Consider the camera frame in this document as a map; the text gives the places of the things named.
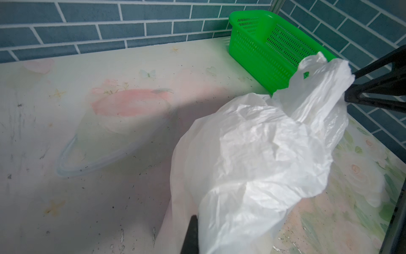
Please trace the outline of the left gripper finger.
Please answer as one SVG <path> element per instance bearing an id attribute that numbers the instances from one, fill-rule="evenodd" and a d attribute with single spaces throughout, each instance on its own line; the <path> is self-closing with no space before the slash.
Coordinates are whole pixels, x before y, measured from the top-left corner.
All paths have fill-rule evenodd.
<path id="1" fill-rule="evenodd" d="M 193 215 L 190 218 L 181 254 L 199 254 L 198 243 L 198 217 Z"/>

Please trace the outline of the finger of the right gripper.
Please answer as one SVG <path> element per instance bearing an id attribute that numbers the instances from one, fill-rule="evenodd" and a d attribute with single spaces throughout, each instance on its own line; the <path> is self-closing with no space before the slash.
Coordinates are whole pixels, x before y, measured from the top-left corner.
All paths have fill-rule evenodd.
<path id="1" fill-rule="evenodd" d="M 395 98 L 405 96 L 405 94 L 406 74 L 395 72 L 361 85 L 351 85 L 345 92 L 344 99 L 348 103 L 405 113 L 406 103 Z"/>
<path id="2" fill-rule="evenodd" d="M 371 72 L 374 72 L 381 67 L 391 64 L 391 75 L 405 75 L 406 74 L 406 46 L 403 45 L 391 53 L 383 56 L 375 62 L 367 65 L 366 67 L 354 72 L 355 78 L 358 79 Z"/>

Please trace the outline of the white plastic bag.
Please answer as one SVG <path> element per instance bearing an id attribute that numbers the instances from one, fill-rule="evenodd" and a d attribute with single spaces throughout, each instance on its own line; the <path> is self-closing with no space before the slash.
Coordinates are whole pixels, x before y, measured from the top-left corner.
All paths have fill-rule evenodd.
<path id="1" fill-rule="evenodd" d="M 348 125 L 347 60 L 303 59 L 289 86 L 249 93 L 197 119 L 172 156 L 175 253 L 197 217 L 202 254 L 268 254 L 289 213 L 328 183 Z"/>

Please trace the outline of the green plastic basket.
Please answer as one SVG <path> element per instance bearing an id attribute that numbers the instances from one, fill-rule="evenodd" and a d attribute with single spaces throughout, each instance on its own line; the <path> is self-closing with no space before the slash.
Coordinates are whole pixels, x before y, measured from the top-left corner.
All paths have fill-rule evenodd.
<path id="1" fill-rule="evenodd" d="M 310 36 L 269 11 L 236 11 L 230 14 L 229 22 L 230 55 L 270 94 L 289 86 L 304 58 L 318 52 L 328 61 L 335 58 Z"/>

